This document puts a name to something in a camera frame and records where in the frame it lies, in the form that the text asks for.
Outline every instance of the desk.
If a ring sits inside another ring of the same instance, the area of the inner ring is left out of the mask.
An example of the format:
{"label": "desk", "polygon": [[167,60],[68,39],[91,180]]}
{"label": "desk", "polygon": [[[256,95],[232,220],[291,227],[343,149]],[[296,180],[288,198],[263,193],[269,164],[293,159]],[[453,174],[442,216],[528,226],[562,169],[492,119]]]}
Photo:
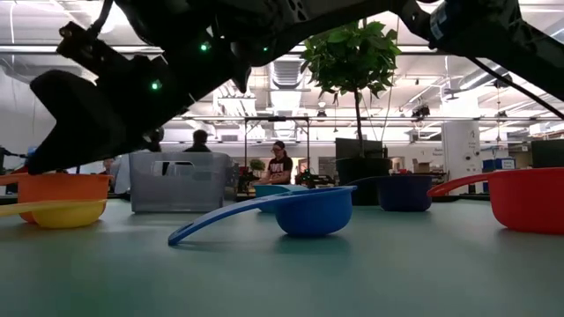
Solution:
{"label": "desk", "polygon": [[250,211],[168,247],[195,217],[110,201],[77,230],[0,218],[0,316],[564,316],[564,238],[504,230],[488,203],[357,209],[318,240]]}

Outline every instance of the ceiling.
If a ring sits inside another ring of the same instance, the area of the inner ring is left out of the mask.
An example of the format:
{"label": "ceiling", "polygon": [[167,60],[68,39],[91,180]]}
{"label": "ceiling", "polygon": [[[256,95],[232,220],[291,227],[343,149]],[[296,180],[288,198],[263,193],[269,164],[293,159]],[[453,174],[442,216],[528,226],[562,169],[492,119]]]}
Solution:
{"label": "ceiling", "polygon": [[[82,26],[88,26],[93,17],[97,17],[101,2],[98,1],[0,1],[0,46],[21,46],[28,49],[40,45],[54,47],[60,41],[59,27],[69,20],[74,20]],[[432,11],[436,5],[422,4],[425,10]],[[554,30],[564,28],[564,0],[521,1],[524,19],[533,26],[553,33]],[[370,19],[383,22],[386,26],[395,26],[397,16],[392,13],[382,13]],[[133,33],[119,11],[110,16],[110,25],[104,30],[101,38],[114,46],[144,46],[145,44]],[[397,58],[397,70],[394,76],[394,86],[380,95],[380,99],[371,98],[364,93],[363,115],[372,115],[375,120],[384,120],[386,114],[392,117],[400,115],[411,116],[412,110],[426,104],[431,109],[431,116],[445,115],[441,105],[449,103],[441,86],[445,86],[449,78],[461,79],[477,74],[479,69],[468,60],[457,56],[443,55],[415,55],[413,52],[428,52],[426,43],[411,34],[405,25],[399,21],[398,45],[409,55]],[[354,100],[352,95],[340,97],[338,107],[333,105],[332,96],[319,99],[320,91],[314,84],[307,85],[308,74],[299,75],[300,61],[295,55],[284,56],[274,64],[253,69],[249,79],[250,93],[242,96],[230,83],[211,93],[190,108],[190,116],[215,115],[267,115],[284,114],[293,116],[316,116],[320,110],[320,102],[324,102],[325,113],[329,116],[353,117]],[[12,55],[5,51],[0,54],[0,64],[11,77],[21,81],[29,81],[45,70],[58,68],[91,77],[73,61],[57,55]],[[540,89],[512,74],[516,83],[527,88],[538,96],[543,96]],[[280,82],[296,88],[293,91],[280,91]],[[512,88],[498,91],[490,85],[477,85],[469,92],[459,93],[456,97],[462,100],[478,99],[477,115],[493,116],[498,109],[507,109],[510,117],[529,117],[543,114],[544,108],[530,102],[520,92]],[[550,96],[546,100],[557,108],[564,108],[564,103]],[[316,126],[332,126],[335,122],[316,122]],[[495,123],[483,123],[492,126]],[[512,130],[527,127],[530,123],[519,122],[510,125]],[[339,121],[339,126],[353,126],[350,120]],[[411,127],[410,122],[392,122],[391,126]],[[179,122],[171,122],[169,128],[186,127]],[[216,123],[216,128],[223,128],[225,124]],[[276,129],[276,124],[269,129]]]}

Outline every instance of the black monitor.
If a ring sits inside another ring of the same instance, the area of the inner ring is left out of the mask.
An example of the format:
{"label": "black monitor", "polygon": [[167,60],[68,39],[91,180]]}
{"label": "black monitor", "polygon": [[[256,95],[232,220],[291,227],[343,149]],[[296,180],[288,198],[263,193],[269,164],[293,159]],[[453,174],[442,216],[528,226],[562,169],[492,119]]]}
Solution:
{"label": "black monitor", "polygon": [[[362,140],[366,158],[382,159],[388,157],[388,149],[381,141]],[[360,144],[357,139],[335,139],[335,159],[351,159],[360,157]]]}
{"label": "black monitor", "polygon": [[564,167],[564,139],[531,142],[532,166]]}

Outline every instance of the person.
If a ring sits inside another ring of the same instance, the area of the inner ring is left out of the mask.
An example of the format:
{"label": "person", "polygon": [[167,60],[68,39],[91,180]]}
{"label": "person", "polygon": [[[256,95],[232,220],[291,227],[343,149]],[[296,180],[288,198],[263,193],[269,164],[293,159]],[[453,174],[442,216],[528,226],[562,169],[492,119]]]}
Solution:
{"label": "person", "polygon": [[208,142],[208,134],[204,130],[196,130],[192,135],[194,143],[185,152],[211,152],[211,150],[205,145]]}
{"label": "person", "polygon": [[112,164],[114,164],[115,162],[115,158],[106,158],[102,161],[102,164],[104,165],[104,171],[102,171],[101,173],[99,173],[99,175],[110,175],[110,168],[112,167]]}
{"label": "person", "polygon": [[266,175],[258,181],[258,184],[289,185],[293,162],[288,158],[284,142],[276,141],[272,146],[272,153],[274,158],[269,162]]}

